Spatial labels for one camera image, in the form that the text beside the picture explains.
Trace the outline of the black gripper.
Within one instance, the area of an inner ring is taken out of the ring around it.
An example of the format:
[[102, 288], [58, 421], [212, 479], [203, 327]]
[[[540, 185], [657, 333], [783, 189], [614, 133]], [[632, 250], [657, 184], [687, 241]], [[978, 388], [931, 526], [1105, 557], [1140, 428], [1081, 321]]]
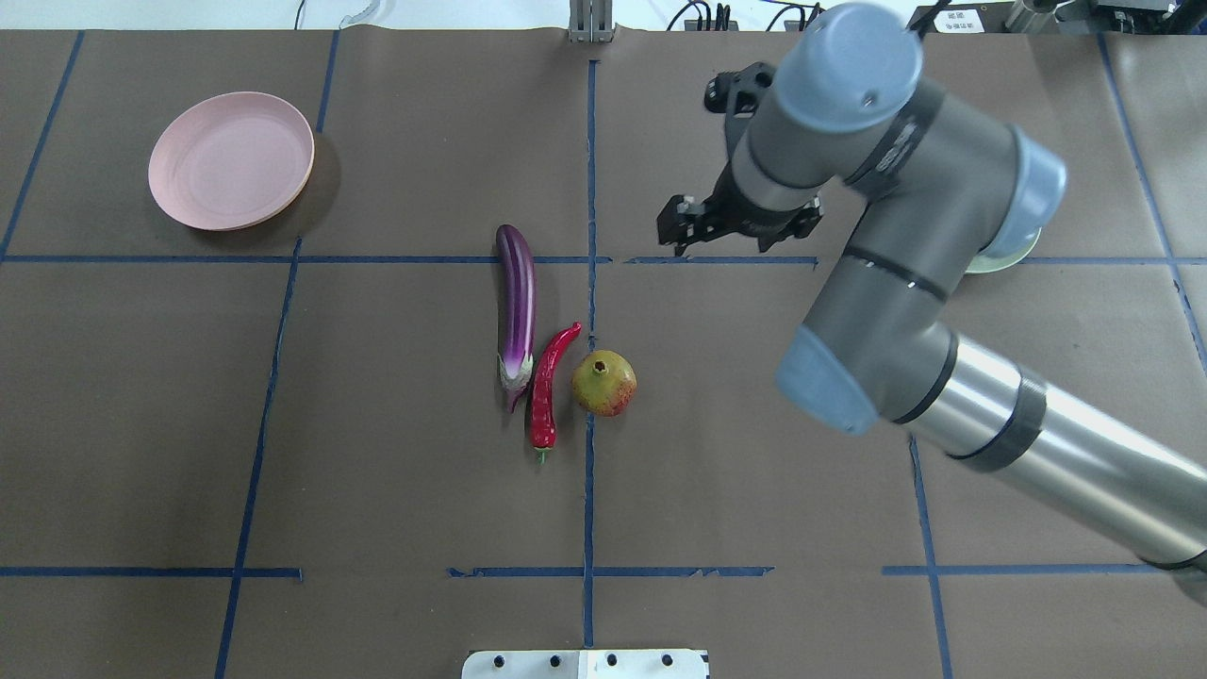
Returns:
[[789, 238], [809, 238], [822, 218], [820, 185], [788, 188], [785, 207], [764, 207], [741, 192], [733, 169], [725, 166], [710, 197], [674, 194], [667, 199], [658, 213], [658, 242], [682, 257], [693, 244], [740, 235], [757, 240], [760, 253], [766, 253]]

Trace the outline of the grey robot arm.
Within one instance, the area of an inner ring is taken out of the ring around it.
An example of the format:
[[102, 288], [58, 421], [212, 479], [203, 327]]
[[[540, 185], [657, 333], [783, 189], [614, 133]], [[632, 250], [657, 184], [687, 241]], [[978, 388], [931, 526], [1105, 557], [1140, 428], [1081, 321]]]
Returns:
[[845, 2], [780, 64], [716, 74], [727, 163], [671, 197], [658, 240], [809, 238], [832, 178], [864, 211], [794, 332], [776, 382], [833, 429], [893, 422], [1124, 546], [1205, 603], [1205, 468], [944, 324], [967, 273], [1019, 263], [1067, 186], [1065, 160], [923, 74], [923, 31]]

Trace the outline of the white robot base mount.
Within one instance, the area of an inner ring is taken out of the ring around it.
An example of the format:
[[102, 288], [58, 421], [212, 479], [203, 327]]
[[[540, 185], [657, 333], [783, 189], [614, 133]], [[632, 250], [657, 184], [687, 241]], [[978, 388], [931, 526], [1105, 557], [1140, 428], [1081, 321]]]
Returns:
[[693, 649], [566, 649], [471, 652], [462, 678], [711, 678]]

